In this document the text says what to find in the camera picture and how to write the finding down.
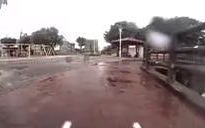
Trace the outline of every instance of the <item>sky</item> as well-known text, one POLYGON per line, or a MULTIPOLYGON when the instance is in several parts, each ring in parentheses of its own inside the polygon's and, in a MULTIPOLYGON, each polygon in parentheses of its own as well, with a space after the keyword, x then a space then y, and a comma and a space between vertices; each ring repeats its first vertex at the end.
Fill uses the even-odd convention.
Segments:
POLYGON ((102 49, 110 25, 131 21, 144 27, 153 16, 205 21, 205 0, 8 0, 0 10, 0 39, 54 26, 72 43, 83 36, 98 39, 102 49))

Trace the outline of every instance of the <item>street lamp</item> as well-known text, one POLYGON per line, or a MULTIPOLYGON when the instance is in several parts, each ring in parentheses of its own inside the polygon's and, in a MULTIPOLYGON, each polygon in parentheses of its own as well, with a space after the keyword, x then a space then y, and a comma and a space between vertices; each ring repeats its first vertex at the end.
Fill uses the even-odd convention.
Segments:
POLYGON ((119 27, 119 59, 121 60, 121 34, 122 34, 122 27, 119 27))

